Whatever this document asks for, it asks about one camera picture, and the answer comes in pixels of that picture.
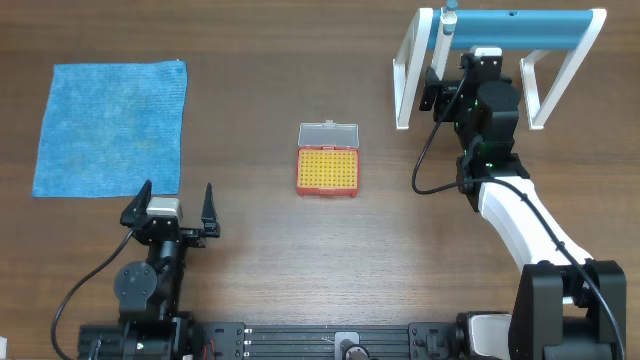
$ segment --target cable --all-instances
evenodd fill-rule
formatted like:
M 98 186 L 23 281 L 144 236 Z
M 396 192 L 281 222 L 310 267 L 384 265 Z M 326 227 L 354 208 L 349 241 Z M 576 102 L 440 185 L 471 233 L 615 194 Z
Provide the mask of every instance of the cable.
M 118 254 L 120 253 L 120 251 L 122 251 L 124 246 L 127 245 L 132 235 L 133 235 L 133 230 L 130 230 L 127 233 L 127 235 L 124 237 L 124 239 L 122 240 L 122 243 L 120 243 L 120 246 L 118 246 L 116 251 L 114 251 L 113 254 L 111 254 L 111 256 L 109 256 L 109 258 L 105 260 L 105 262 L 103 262 L 102 264 L 100 264 L 100 266 L 95 268 L 95 270 L 88 273 L 85 277 L 82 278 L 82 280 L 78 281 L 78 283 L 71 289 L 71 291 L 69 291 L 69 293 L 64 298 L 64 300 L 62 300 L 62 304 L 60 304 L 60 307 L 56 312 L 56 316 L 53 318 L 53 322 L 51 323 L 51 345 L 53 345 L 53 349 L 56 351 L 58 356 L 60 356 L 60 358 L 64 360 L 72 360 L 69 356 L 67 356 L 62 351 L 62 349 L 60 349 L 60 346 L 58 346 L 58 340 L 56 338 L 56 327 L 58 326 L 58 320 L 60 320 L 60 315 L 62 315 L 62 311 L 64 310 L 64 307 L 67 306 L 67 303 L 69 302 L 73 294 L 75 294 L 75 292 L 80 288 L 80 286 L 82 286 L 85 282 L 87 282 L 87 280 L 91 279 L 95 274 L 99 273 L 100 270 L 104 269 L 107 265 L 109 265 L 113 261 L 113 259 L 116 258 L 116 256 L 118 256 Z
M 571 265 L 578 271 L 580 276 L 582 276 L 584 281 L 589 285 L 589 289 L 591 290 L 591 292 L 593 293 L 595 298 L 598 300 L 598 303 L 604 309 L 605 313 L 607 314 L 607 319 L 609 320 L 609 324 L 611 325 L 611 328 L 613 329 L 614 337 L 616 339 L 616 345 L 617 345 L 617 348 L 618 348 L 618 360 L 624 360 L 625 359 L 625 352 L 624 352 L 624 346 L 622 345 L 622 336 L 620 334 L 620 328 L 618 326 L 618 322 L 616 321 L 615 317 L 613 316 L 613 312 L 611 311 L 611 308 L 609 308 L 609 304 L 607 304 L 607 302 L 605 301 L 604 297 L 602 296 L 602 293 L 600 292 L 600 289 L 598 288 L 596 283 L 593 281 L 593 279 L 589 276 L 589 274 L 587 274 L 587 272 L 578 263 L 578 261 L 569 253 L 569 251 L 564 246 L 564 243 L 562 241 L 560 241 L 556 237 L 556 234 L 554 234 L 553 230 L 551 229 L 551 227 L 549 226 L 549 224 L 547 223 L 545 218 L 542 216 L 540 211 L 538 211 L 538 209 L 535 207 L 535 205 L 531 202 L 531 200 L 529 199 L 527 194 L 523 193 L 517 187 L 515 187 L 513 184 L 511 184 L 509 182 L 506 182 L 506 181 L 500 180 L 500 179 L 494 179 L 494 178 L 468 179 L 468 180 L 464 180 L 464 181 L 459 181 L 459 182 L 454 182 L 454 183 L 442 185 L 442 186 L 439 186 L 437 188 L 433 188 L 433 189 L 429 189 L 429 190 L 419 190 L 419 191 L 416 191 L 416 192 L 418 194 L 420 194 L 420 195 L 429 195 L 429 194 L 435 194 L 437 192 L 444 191 L 444 190 L 447 190 L 447 189 L 451 189 L 451 188 L 454 188 L 454 187 L 462 186 L 462 185 L 465 185 L 465 184 L 474 184 L 474 183 L 495 183 L 495 184 L 502 185 L 502 186 L 508 188 L 509 190 L 513 191 L 516 195 L 518 195 L 520 197 L 520 199 L 522 199 L 522 201 L 525 202 L 525 204 L 527 204 L 529 206 L 529 208 L 531 209 L 533 214 L 536 216 L 538 221 L 540 221 L 540 224 L 542 225 L 542 227 L 549 234 L 549 237 L 551 238 L 551 241 L 558 248 L 558 251 L 560 251 L 562 253 L 562 255 L 564 255 L 564 257 L 567 258 L 567 260 L 569 260 Z
M 444 111 L 440 114 L 440 117 L 438 117 L 438 120 L 436 120 L 436 124 L 433 126 L 433 130 L 431 130 L 431 134 L 429 135 L 429 139 L 427 139 L 427 143 L 424 144 L 424 148 L 422 149 L 422 153 L 418 158 L 418 162 L 416 162 L 416 166 L 413 168 L 413 175 L 411 175 L 411 187 L 413 188 L 413 191 L 417 192 L 418 194 L 421 194 L 421 190 L 419 190 L 418 187 L 416 186 L 416 176 L 418 175 L 418 170 L 420 170 L 420 165 L 422 165 L 422 160 L 424 160 L 424 156 L 427 154 L 427 150 L 429 150 L 429 147 L 431 146 L 431 142 L 433 141 L 433 138 L 436 136 L 436 132 L 438 131 L 440 124 L 442 124 L 442 121 L 444 121 L 444 119 L 447 116 L 449 116 L 449 112 L 451 111 L 453 104 L 460 97 L 460 94 L 462 93 L 462 88 L 464 87 L 464 83 L 467 81 L 467 77 L 469 76 L 469 68 L 471 66 L 469 65 L 469 60 L 467 58 L 464 58 L 464 59 L 466 59 L 465 66 L 464 66 L 464 74 L 462 75 L 462 80 L 460 80 L 458 89 L 456 89 L 456 92 L 453 94 L 453 97 L 447 104 L 447 107 L 444 108 Z

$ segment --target transparent box lid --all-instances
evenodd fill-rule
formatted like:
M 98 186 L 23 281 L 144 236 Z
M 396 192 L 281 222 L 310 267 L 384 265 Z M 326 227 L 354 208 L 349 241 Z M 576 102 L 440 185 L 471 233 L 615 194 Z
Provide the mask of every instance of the transparent box lid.
M 302 123 L 298 135 L 298 147 L 334 146 L 358 148 L 358 125 L 336 124 L 333 120 L 324 123 Z

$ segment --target wooden table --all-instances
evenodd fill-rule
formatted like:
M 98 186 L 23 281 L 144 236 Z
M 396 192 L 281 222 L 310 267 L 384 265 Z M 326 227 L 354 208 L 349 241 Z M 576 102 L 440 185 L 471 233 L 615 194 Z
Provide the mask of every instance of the wooden table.
M 501 8 L 588 9 L 597 1 L 485 1 Z M 511 310 L 519 273 L 489 223 L 455 190 L 418 196 L 416 158 L 433 126 L 414 112 L 396 131 L 391 59 L 420 6 L 400 1 L 4 0 L 0 2 L 0 335 L 9 356 L 53 358 L 49 327 L 69 289 L 120 243 L 130 198 L 34 199 L 31 186 L 53 65 L 185 60 L 179 197 L 197 226 L 213 183 L 223 236 L 187 257 L 181 309 L 254 324 L 407 324 L 468 310 Z M 629 358 L 640 356 L 640 19 L 609 15 L 544 131 L 521 106 L 515 150 L 564 230 L 628 281 Z M 519 79 L 509 53 L 504 72 Z M 562 55 L 537 66 L 548 89 Z M 452 76 L 460 76 L 451 66 Z M 356 199 L 301 198 L 301 122 L 360 125 Z M 443 126 L 422 187 L 450 182 L 460 153 Z M 113 323 L 113 279 L 144 259 L 132 242 L 73 297 L 58 327 Z

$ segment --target blue cloth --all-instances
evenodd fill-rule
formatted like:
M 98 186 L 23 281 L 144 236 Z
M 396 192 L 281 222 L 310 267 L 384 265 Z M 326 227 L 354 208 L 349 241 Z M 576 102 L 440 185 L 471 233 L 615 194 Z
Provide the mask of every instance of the blue cloth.
M 183 61 L 55 65 L 33 196 L 176 194 L 186 90 Z

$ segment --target clear plastic lid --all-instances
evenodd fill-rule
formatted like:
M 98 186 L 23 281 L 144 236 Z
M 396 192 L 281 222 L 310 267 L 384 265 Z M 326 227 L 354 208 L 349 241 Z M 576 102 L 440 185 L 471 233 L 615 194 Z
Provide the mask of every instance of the clear plastic lid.
M 358 148 L 358 125 L 335 124 L 333 120 L 324 123 L 302 123 L 298 135 L 298 147 L 335 146 Z

